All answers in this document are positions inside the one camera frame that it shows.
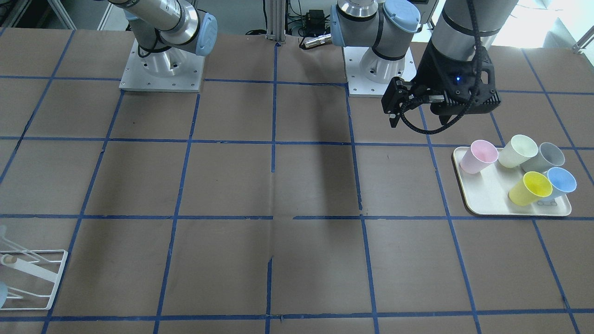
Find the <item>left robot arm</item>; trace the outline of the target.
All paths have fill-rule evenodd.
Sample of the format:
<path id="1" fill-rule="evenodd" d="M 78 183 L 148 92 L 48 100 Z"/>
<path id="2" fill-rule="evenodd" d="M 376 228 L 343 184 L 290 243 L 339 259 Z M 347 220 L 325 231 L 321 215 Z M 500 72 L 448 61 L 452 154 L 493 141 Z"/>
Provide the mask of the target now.
<path id="1" fill-rule="evenodd" d="M 474 0 L 470 14 L 466 0 L 448 0 L 417 67 L 407 82 L 397 71 L 386 76 L 386 66 L 403 63 L 421 13 L 409 0 L 339 0 L 331 8 L 332 42 L 341 47 L 366 47 L 363 72 L 386 83 L 381 99 L 390 121 L 422 104 L 442 124 L 458 116 L 468 103 L 467 114 L 486 114 L 501 104 L 488 48 L 511 11 L 515 0 Z"/>

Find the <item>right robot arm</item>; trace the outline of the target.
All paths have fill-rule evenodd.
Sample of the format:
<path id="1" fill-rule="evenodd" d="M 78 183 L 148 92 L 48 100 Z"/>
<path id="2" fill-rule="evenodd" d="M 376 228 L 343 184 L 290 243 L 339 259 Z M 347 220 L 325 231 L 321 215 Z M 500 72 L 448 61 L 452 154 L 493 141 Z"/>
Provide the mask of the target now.
<path id="1" fill-rule="evenodd" d="M 188 0 L 111 0 L 124 10 L 145 72 L 172 77 L 187 65 L 189 54 L 205 57 L 216 44 L 214 15 Z"/>

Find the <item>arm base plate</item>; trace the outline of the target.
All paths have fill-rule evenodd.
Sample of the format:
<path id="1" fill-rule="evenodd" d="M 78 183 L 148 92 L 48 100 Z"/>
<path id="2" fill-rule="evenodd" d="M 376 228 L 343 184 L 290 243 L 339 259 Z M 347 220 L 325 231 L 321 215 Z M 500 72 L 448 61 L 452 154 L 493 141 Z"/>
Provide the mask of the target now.
<path id="1" fill-rule="evenodd" d="M 369 47 L 344 47 L 343 55 L 350 97 L 380 98 L 393 77 L 409 82 L 416 75 L 410 49 L 397 61 L 382 59 Z"/>
<path id="2" fill-rule="evenodd" d="M 205 57 L 175 48 L 142 58 L 144 54 L 134 40 L 120 80 L 120 89 L 136 92 L 200 92 Z"/>

